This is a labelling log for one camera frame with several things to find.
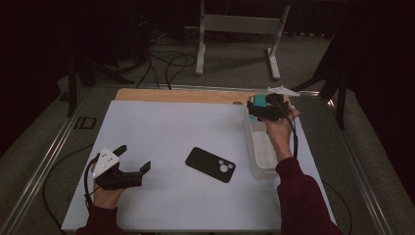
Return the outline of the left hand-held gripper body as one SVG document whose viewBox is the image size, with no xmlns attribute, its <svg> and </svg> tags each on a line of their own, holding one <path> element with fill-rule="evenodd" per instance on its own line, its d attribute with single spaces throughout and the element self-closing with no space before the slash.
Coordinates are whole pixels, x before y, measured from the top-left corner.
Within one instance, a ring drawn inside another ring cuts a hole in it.
<svg viewBox="0 0 415 235">
<path fill-rule="evenodd" d="M 119 157 L 108 148 L 102 149 L 97 156 L 97 162 L 92 171 L 92 177 L 95 182 L 106 190 L 141 186 L 143 175 L 140 174 L 140 170 L 123 172 L 119 169 Z"/>
</svg>

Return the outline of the person's right hand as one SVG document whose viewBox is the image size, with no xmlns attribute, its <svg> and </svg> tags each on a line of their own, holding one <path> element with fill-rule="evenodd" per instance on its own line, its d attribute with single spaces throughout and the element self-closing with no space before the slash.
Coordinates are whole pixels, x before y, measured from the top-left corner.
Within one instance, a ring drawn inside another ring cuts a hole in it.
<svg viewBox="0 0 415 235">
<path fill-rule="evenodd" d="M 292 105 L 288 106 L 288 116 L 279 120 L 264 119 L 266 133 L 275 149 L 289 149 L 291 135 L 294 130 L 294 120 L 300 112 Z"/>
</svg>

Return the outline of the person's left hand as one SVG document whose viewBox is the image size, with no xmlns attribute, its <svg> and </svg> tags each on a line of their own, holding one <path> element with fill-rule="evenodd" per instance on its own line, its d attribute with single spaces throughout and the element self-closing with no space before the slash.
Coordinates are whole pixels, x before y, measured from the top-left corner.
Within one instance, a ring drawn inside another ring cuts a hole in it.
<svg viewBox="0 0 415 235">
<path fill-rule="evenodd" d="M 106 190 L 97 187 L 93 193 L 93 205 L 98 208 L 113 210 L 117 207 L 123 192 L 123 189 Z"/>
</svg>

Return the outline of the black floor tape mark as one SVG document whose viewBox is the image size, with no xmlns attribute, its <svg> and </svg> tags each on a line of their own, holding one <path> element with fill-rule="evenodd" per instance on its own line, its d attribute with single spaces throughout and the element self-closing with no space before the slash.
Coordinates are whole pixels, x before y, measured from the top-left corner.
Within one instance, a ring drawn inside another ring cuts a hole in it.
<svg viewBox="0 0 415 235">
<path fill-rule="evenodd" d="M 78 117 L 74 129 L 93 129 L 97 123 L 95 117 Z"/>
</svg>

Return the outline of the white plastic bin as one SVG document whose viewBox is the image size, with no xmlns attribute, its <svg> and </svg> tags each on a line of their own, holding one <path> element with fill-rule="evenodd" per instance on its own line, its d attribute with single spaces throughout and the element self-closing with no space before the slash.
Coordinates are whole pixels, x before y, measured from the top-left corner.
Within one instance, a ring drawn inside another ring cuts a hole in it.
<svg viewBox="0 0 415 235">
<path fill-rule="evenodd" d="M 277 178 L 276 153 L 266 133 L 266 125 L 249 112 L 244 117 L 251 173 L 257 179 Z"/>
</svg>

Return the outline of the black phone case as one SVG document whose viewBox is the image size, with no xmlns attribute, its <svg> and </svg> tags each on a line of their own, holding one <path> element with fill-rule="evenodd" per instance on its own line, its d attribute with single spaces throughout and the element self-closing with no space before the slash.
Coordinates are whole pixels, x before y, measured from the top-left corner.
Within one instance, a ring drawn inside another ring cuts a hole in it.
<svg viewBox="0 0 415 235">
<path fill-rule="evenodd" d="M 224 183 L 230 182 L 236 169 L 234 163 L 199 147 L 192 149 L 185 164 Z"/>
</svg>

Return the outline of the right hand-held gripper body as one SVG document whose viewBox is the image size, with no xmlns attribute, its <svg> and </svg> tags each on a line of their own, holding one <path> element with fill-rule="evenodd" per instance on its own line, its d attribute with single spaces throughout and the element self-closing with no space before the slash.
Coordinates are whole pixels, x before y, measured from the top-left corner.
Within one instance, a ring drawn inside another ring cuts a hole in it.
<svg viewBox="0 0 415 235">
<path fill-rule="evenodd" d="M 293 91 L 284 86 L 268 87 L 265 95 L 266 119 L 278 120 L 287 118 L 292 112 L 290 110 L 289 97 L 298 97 L 299 92 Z"/>
</svg>

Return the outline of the aluminium floor rail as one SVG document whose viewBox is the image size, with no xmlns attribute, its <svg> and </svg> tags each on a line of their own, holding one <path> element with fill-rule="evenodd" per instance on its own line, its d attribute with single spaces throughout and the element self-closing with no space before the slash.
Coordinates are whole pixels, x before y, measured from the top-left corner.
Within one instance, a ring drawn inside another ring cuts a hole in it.
<svg viewBox="0 0 415 235">
<path fill-rule="evenodd" d="M 362 166 L 358 160 L 358 157 L 353 150 L 351 143 L 346 135 L 346 132 L 340 128 L 336 120 L 336 107 L 332 100 L 324 101 L 323 104 L 326 107 L 328 116 L 334 128 L 337 130 L 342 143 L 346 148 L 346 160 L 350 167 L 350 170 L 355 179 L 356 185 L 362 195 L 365 207 L 371 215 L 374 222 L 374 226 L 379 235 L 392 235 L 392 230 L 389 223 L 386 220 L 382 207 L 379 203 L 377 196 L 369 184 L 369 181 L 363 171 Z"/>
<path fill-rule="evenodd" d="M 0 159 L 0 235 L 14 235 L 73 129 L 92 88 L 83 89 L 67 117 L 54 101 Z"/>
</svg>

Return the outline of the white metal desk frame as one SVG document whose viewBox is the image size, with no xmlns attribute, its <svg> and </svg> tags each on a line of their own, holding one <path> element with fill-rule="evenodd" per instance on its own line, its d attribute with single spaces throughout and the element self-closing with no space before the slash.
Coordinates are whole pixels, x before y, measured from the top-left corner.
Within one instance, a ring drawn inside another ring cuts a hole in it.
<svg viewBox="0 0 415 235">
<path fill-rule="evenodd" d="M 281 16 L 277 19 L 214 15 L 206 13 L 206 0 L 200 0 L 199 47 L 196 57 L 195 74 L 202 75 L 204 73 L 206 53 L 205 34 L 207 31 L 253 33 L 274 36 L 272 46 L 267 49 L 267 58 L 272 78 L 274 80 L 279 80 L 281 74 L 276 59 L 276 51 L 290 9 L 291 5 L 289 3 L 284 3 Z"/>
</svg>

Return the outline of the black metal stand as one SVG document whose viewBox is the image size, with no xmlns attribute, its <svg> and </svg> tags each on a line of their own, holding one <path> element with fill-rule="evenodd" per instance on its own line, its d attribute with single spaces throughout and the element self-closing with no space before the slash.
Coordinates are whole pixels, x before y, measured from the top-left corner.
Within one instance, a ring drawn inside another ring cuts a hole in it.
<svg viewBox="0 0 415 235">
<path fill-rule="evenodd" d="M 346 57 L 351 46 L 348 42 L 348 35 L 351 31 L 352 26 L 349 20 L 344 20 L 334 34 L 312 78 L 293 87 L 294 91 L 302 91 L 320 81 L 325 81 L 318 97 L 321 100 L 331 100 L 335 94 L 338 94 L 336 121 L 341 129 L 345 129 Z"/>
<path fill-rule="evenodd" d="M 68 76 L 69 76 L 69 109 L 67 117 L 71 117 L 76 108 L 77 108 L 77 84 L 76 81 L 78 78 L 81 79 L 85 86 L 94 86 L 96 83 L 96 78 L 93 74 L 91 68 L 96 69 L 99 72 L 110 77 L 112 80 L 115 80 L 121 84 L 133 84 L 133 81 L 125 79 L 120 75 L 116 74 L 114 71 L 106 68 L 105 66 L 97 63 L 92 58 L 71 50 L 69 52 L 69 61 L 68 61 Z"/>
</svg>

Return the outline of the white table mat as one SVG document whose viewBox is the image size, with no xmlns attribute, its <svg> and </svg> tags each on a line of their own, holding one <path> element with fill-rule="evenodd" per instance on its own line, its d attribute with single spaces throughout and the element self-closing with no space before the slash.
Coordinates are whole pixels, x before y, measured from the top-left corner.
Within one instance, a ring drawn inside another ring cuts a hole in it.
<svg viewBox="0 0 415 235">
<path fill-rule="evenodd" d="M 242 105 L 113 101 L 92 151 L 125 145 L 124 171 L 146 162 L 139 187 L 118 203 L 126 232 L 271 232 L 281 227 L 279 176 L 251 173 Z M 236 165 L 229 183 L 185 164 L 194 147 Z"/>
</svg>

